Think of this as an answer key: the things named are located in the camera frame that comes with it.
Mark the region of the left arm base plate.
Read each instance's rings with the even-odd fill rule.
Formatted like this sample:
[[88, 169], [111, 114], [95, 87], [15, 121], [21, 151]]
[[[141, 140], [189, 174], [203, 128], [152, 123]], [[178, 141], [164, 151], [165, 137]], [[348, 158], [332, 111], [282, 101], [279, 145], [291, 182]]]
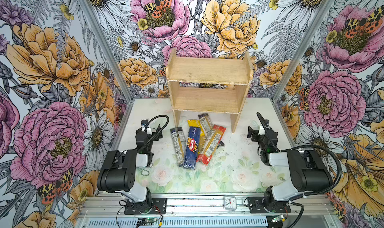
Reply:
[[165, 215], [167, 210], [166, 198], [152, 198], [141, 203], [128, 203], [125, 206], [125, 215]]

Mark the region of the metal scissors tongs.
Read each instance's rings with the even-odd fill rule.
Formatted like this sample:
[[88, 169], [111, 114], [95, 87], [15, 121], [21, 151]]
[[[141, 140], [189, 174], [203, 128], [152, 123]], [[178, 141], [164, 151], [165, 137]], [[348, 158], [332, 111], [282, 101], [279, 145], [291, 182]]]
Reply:
[[150, 172], [144, 168], [137, 168], [141, 176], [148, 177], [150, 175]]

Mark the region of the blue Barilla spaghetti box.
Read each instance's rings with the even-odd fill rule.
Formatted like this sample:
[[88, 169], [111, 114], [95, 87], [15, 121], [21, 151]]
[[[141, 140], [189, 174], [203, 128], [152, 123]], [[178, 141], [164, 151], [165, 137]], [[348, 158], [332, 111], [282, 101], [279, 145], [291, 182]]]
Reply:
[[184, 169], [194, 170], [196, 167], [200, 136], [201, 129], [199, 127], [190, 127], [186, 144], [185, 161], [183, 164]]

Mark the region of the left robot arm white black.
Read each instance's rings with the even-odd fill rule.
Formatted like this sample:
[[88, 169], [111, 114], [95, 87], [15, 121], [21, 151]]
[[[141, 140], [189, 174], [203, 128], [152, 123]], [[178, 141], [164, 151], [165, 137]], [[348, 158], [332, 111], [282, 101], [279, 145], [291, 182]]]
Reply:
[[136, 181], [137, 168], [148, 168], [152, 164], [154, 153], [152, 146], [163, 137], [162, 131], [168, 125], [149, 127], [149, 120], [142, 120], [142, 127], [136, 130], [136, 148], [120, 152], [109, 151], [105, 157], [97, 188], [109, 194], [121, 195], [126, 202], [125, 214], [138, 215], [155, 212], [155, 204], [150, 189]]

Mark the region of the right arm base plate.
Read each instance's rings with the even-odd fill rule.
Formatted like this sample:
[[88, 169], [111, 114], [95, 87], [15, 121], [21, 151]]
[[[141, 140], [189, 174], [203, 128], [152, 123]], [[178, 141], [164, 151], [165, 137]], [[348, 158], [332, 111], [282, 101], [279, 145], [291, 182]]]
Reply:
[[291, 213], [288, 203], [275, 200], [269, 202], [262, 197], [248, 197], [244, 205], [249, 208], [251, 214]]

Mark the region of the green circuit board left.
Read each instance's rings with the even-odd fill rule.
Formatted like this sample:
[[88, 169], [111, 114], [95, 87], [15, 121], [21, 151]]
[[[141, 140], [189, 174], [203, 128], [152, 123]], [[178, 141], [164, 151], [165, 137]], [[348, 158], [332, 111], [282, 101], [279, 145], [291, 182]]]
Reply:
[[136, 227], [139, 226], [153, 226], [156, 223], [159, 223], [161, 221], [160, 218], [155, 219], [155, 218], [139, 218], [136, 224]]

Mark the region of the wooden two-tier shelf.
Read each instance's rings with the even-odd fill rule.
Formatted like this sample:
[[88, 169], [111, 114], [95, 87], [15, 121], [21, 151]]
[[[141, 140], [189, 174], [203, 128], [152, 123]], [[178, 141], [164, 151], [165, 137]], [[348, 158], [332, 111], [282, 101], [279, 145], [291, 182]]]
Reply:
[[[177, 56], [172, 50], [166, 66], [169, 97], [176, 126], [182, 112], [222, 113], [231, 118], [234, 133], [253, 80], [248, 52], [243, 59], [211, 59]], [[181, 87], [180, 83], [222, 84], [234, 89]]]

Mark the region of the grey white spaghetti bag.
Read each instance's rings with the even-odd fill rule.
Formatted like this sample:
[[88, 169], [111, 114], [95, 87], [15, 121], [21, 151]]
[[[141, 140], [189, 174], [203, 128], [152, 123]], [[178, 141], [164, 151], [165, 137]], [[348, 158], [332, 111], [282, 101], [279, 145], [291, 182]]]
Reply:
[[173, 141], [177, 163], [179, 167], [182, 167], [185, 161], [186, 151], [186, 138], [182, 127], [176, 127], [170, 129], [171, 138]]

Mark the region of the green circuit board right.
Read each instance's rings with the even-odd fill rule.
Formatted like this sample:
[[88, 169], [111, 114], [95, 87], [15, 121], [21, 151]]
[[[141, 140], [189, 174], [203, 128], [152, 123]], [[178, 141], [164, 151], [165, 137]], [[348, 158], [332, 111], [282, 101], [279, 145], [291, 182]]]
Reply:
[[286, 220], [284, 215], [279, 215], [274, 218], [272, 218], [271, 222], [278, 223], [278, 222], [284, 222]]

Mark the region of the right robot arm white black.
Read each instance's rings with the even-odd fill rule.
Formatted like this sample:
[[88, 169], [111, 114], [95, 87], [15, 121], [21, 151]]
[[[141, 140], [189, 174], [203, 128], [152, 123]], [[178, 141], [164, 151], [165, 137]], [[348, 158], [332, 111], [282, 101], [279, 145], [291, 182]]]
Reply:
[[248, 126], [247, 138], [258, 143], [258, 155], [264, 165], [271, 168], [286, 167], [290, 175], [284, 182], [266, 188], [262, 198], [256, 198], [255, 201], [249, 199], [250, 209], [264, 209], [266, 213], [288, 211], [290, 201], [300, 199], [306, 193], [323, 194], [334, 184], [314, 149], [278, 149], [278, 133], [269, 126], [268, 120], [262, 121], [257, 129]]

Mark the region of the small white desk clock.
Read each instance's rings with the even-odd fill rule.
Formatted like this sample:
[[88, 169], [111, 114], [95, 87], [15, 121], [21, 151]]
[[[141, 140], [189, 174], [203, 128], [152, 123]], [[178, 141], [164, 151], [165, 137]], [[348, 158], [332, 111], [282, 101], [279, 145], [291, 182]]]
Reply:
[[233, 196], [224, 196], [224, 209], [235, 211], [237, 209], [237, 199]]

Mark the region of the green circuit board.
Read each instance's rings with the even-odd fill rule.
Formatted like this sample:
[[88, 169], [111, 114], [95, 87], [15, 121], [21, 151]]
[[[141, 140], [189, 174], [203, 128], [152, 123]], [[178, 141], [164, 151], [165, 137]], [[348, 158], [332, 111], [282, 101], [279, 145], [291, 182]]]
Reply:
[[153, 226], [156, 223], [159, 223], [161, 221], [160, 218], [155, 219], [155, 218], [139, 218], [136, 224], [136, 227], [139, 226]]
[[278, 222], [284, 222], [286, 220], [284, 215], [279, 215], [274, 218], [272, 218], [271, 222], [278, 223]]

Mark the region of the brown striped spaghetti bag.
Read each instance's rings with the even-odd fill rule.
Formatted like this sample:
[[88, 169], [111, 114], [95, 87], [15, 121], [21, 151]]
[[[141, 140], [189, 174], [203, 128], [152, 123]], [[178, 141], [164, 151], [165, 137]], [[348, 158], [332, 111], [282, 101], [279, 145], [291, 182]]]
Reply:
[[208, 135], [214, 127], [214, 124], [212, 123], [209, 114], [208, 113], [199, 114], [198, 117], [205, 133]]

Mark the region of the red spaghetti bag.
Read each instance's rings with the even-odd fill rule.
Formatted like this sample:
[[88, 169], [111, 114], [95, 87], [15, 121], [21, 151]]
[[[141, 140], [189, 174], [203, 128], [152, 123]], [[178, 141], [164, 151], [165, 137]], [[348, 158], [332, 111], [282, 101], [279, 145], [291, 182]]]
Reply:
[[204, 165], [208, 165], [210, 163], [225, 131], [225, 127], [214, 125], [213, 129], [209, 132], [208, 137], [203, 144], [202, 150], [198, 154], [198, 162], [201, 162]]

